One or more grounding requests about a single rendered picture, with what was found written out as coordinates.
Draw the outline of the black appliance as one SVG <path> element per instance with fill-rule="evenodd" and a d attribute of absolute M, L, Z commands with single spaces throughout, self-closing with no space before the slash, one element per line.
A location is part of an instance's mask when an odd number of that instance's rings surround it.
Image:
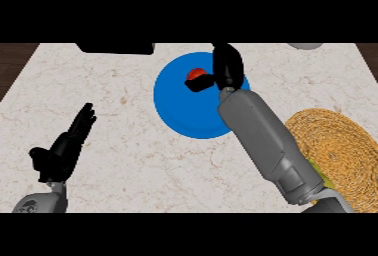
<path fill-rule="evenodd" d="M 154 43 L 78 43 L 77 46 L 86 53 L 151 55 L 155 50 Z"/>

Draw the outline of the woven straw round placemat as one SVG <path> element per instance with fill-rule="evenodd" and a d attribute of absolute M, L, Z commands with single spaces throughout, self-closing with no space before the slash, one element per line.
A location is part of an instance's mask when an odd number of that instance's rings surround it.
<path fill-rule="evenodd" d="M 378 142 L 341 113 L 312 108 L 285 122 L 300 151 L 310 154 L 357 213 L 378 213 Z"/>

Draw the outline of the yellow-green object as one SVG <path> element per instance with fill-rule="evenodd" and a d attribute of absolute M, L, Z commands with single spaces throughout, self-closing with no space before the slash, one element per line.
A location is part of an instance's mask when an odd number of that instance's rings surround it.
<path fill-rule="evenodd" d="M 320 171 L 320 168 L 319 168 L 319 166 L 318 166 L 315 160 L 312 159 L 310 154 L 307 154 L 306 159 L 307 159 L 307 161 L 309 161 L 309 163 L 310 163 L 313 169 L 316 170 L 316 172 L 318 172 L 318 174 L 319 174 L 319 176 L 320 176 L 320 178 L 322 178 L 323 186 L 325 186 L 326 188 L 335 190 L 335 185 L 334 185 L 331 179 L 326 177 L 326 175 L 325 175 L 323 172 Z"/>

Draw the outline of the red tomato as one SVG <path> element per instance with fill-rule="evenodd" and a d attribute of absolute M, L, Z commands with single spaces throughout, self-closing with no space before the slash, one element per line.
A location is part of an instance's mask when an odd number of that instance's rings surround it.
<path fill-rule="evenodd" d="M 194 68 L 189 73 L 188 73 L 188 76 L 186 76 L 186 79 L 188 80 L 194 80 L 196 79 L 201 75 L 205 75 L 207 74 L 207 71 L 202 69 L 202 68 Z"/>

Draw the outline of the pale grey round object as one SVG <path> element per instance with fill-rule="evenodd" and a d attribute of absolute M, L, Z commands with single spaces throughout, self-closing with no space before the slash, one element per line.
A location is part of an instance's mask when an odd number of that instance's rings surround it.
<path fill-rule="evenodd" d="M 313 50 L 319 48 L 323 43 L 288 43 L 288 45 L 300 50 Z"/>

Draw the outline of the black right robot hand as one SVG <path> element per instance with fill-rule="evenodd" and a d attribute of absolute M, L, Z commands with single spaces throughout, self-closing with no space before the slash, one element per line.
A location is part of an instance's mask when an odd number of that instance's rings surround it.
<path fill-rule="evenodd" d="M 201 92 L 213 86 L 219 90 L 226 87 L 239 90 L 244 84 L 244 62 L 238 50 L 229 43 L 214 43 L 213 47 L 213 73 L 185 81 L 192 92 Z"/>

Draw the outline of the blue round plate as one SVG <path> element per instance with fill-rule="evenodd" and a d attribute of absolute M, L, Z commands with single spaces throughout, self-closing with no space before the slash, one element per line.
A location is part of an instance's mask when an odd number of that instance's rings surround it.
<path fill-rule="evenodd" d="M 220 90 L 217 86 L 192 92 L 185 85 L 194 68 L 213 73 L 213 53 L 194 52 L 179 56 L 162 68 L 154 86 L 154 104 L 167 127 L 195 139 L 213 139 L 230 132 L 219 115 Z M 244 77 L 242 89 L 250 89 Z"/>

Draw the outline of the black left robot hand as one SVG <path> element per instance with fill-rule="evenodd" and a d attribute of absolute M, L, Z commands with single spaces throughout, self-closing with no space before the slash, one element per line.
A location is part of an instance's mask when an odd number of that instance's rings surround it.
<path fill-rule="evenodd" d="M 41 183 L 65 182 L 69 179 L 95 122 L 93 104 L 86 103 L 68 131 L 58 136 L 50 149 L 34 147 L 30 150 L 33 167 L 40 173 Z"/>

